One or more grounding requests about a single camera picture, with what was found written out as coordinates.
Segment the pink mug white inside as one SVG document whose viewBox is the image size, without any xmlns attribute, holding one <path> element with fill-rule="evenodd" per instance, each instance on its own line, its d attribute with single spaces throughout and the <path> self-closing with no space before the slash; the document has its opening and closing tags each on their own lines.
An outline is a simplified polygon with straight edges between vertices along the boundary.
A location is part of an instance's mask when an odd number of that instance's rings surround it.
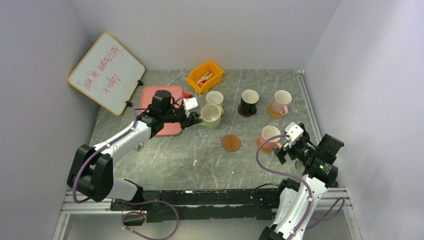
<svg viewBox="0 0 424 240">
<path fill-rule="evenodd" d="M 288 105 L 292 101 L 291 94 L 286 90 L 278 90 L 274 94 L 273 102 L 271 103 L 271 109 L 274 113 L 282 116 L 286 116 L 289 113 Z"/>
</svg>

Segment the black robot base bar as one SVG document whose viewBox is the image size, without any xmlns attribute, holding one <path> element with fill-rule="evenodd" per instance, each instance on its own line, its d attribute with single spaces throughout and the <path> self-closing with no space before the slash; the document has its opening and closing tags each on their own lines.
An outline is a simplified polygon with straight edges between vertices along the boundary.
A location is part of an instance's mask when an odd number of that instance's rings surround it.
<svg viewBox="0 0 424 240">
<path fill-rule="evenodd" d="M 142 211 L 148 223 L 175 220 L 240 219 L 272 220 L 279 207 L 283 185 L 274 188 L 146 190 L 147 204 L 130 206 L 114 200 L 112 211 Z"/>
</svg>

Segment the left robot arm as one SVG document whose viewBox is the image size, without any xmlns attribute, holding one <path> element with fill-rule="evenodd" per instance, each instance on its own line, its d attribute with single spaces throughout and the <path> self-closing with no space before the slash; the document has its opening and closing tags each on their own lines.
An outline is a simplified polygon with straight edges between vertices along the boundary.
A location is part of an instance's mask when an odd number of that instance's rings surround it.
<svg viewBox="0 0 424 240">
<path fill-rule="evenodd" d="M 134 109 L 133 121 L 119 133 L 94 146 L 81 145 L 75 152 L 66 184 L 72 189 L 77 204 L 88 200 L 101 202 L 117 199 L 130 210 L 144 202 L 142 186 L 114 177 L 114 165 L 137 144 L 143 144 L 159 133 L 168 123 L 186 129 L 201 123 L 197 112 L 189 111 L 183 94 L 174 98 L 167 90 L 158 90 L 146 108 Z"/>
</svg>

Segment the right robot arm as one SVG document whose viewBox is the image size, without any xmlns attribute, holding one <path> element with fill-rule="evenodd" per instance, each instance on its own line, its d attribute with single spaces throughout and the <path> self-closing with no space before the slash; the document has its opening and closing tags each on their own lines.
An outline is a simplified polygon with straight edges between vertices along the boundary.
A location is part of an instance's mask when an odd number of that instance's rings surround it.
<svg viewBox="0 0 424 240">
<path fill-rule="evenodd" d="M 301 240 L 313 212 L 323 195 L 335 183 L 338 168 L 336 154 L 344 143 L 325 134 L 318 145 L 313 145 L 303 123 L 291 122 L 281 133 L 275 126 L 266 126 L 256 140 L 257 152 L 271 150 L 281 164 L 285 157 L 299 160 L 304 166 L 303 176 L 286 173 L 275 193 L 278 205 L 271 226 L 266 227 L 261 240 Z"/>
</svg>

